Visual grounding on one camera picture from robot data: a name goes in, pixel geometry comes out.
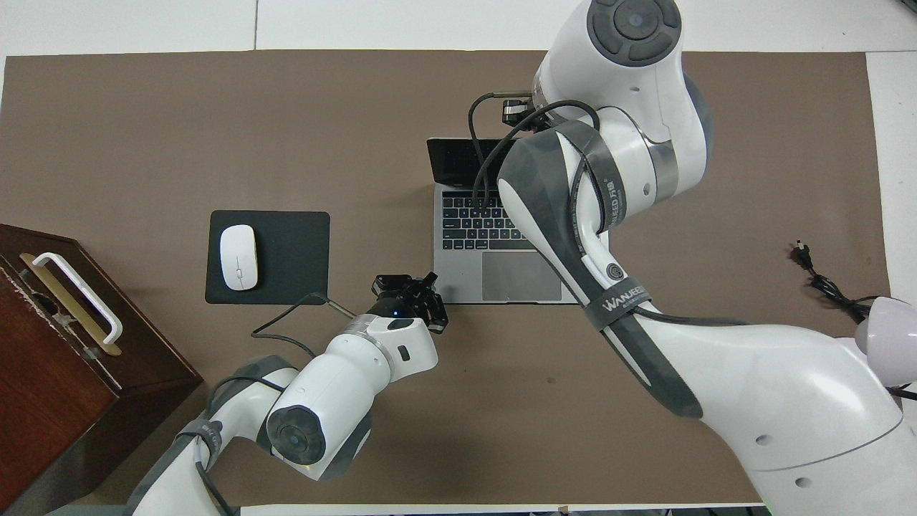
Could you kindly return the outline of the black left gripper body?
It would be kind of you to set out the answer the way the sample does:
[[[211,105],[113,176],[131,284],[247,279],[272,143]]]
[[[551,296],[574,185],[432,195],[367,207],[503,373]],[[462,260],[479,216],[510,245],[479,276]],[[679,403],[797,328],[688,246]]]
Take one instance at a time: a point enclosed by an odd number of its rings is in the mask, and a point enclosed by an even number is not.
[[[390,319],[422,319],[429,324],[426,302],[419,295],[403,295],[399,292],[381,292],[367,314]]]

